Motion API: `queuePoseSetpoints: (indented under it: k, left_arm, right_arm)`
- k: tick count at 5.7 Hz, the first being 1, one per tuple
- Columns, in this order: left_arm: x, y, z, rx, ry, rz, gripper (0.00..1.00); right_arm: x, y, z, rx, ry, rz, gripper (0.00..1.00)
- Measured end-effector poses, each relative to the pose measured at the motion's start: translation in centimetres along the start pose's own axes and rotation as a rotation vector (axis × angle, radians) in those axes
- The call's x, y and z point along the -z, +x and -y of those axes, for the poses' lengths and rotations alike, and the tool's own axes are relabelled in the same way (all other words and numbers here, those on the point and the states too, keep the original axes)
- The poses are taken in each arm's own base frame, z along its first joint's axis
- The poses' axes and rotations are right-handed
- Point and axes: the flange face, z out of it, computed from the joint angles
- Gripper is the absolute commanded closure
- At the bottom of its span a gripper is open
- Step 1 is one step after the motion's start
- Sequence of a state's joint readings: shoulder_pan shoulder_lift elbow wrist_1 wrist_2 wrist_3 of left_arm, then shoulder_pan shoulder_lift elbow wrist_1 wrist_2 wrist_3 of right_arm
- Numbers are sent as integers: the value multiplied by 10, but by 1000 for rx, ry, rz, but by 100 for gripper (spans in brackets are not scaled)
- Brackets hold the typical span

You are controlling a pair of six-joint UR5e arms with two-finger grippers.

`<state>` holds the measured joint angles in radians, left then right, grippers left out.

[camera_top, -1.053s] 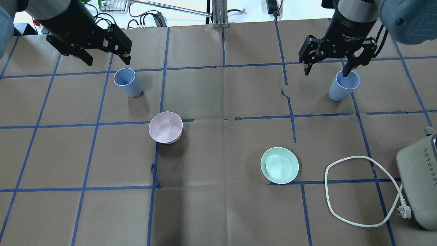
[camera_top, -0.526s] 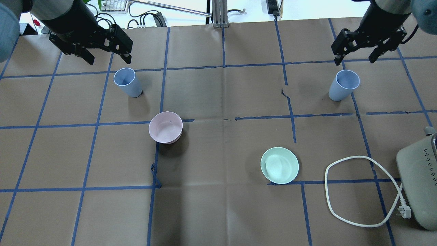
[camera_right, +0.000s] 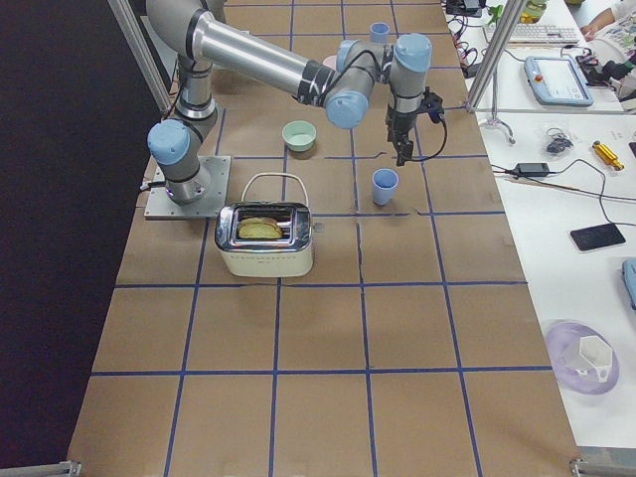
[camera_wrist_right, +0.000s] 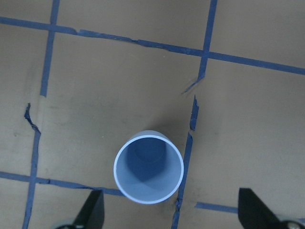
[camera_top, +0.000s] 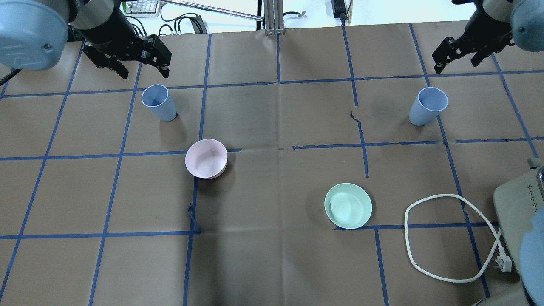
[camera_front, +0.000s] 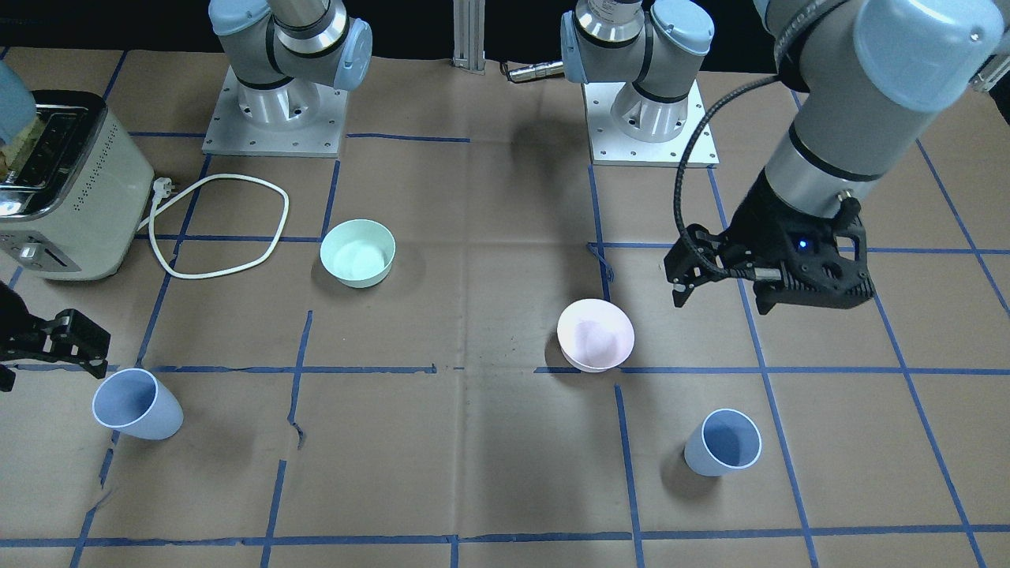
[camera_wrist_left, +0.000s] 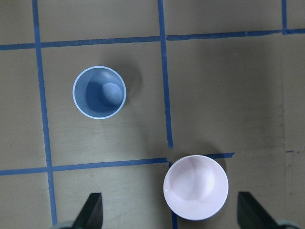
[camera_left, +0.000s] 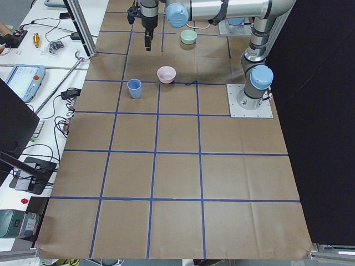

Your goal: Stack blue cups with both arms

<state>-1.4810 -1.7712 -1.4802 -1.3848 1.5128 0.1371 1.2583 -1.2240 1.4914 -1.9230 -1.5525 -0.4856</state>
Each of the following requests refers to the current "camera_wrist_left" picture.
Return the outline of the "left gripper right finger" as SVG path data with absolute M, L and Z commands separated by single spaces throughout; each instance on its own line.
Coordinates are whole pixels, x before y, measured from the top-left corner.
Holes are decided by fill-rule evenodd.
M 237 222 L 241 229 L 280 228 L 250 192 L 238 193 Z

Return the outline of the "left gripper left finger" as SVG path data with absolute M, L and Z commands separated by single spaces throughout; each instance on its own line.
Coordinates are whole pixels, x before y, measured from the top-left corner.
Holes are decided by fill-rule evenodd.
M 103 225 L 102 194 L 91 193 L 73 223 L 74 229 L 101 229 Z

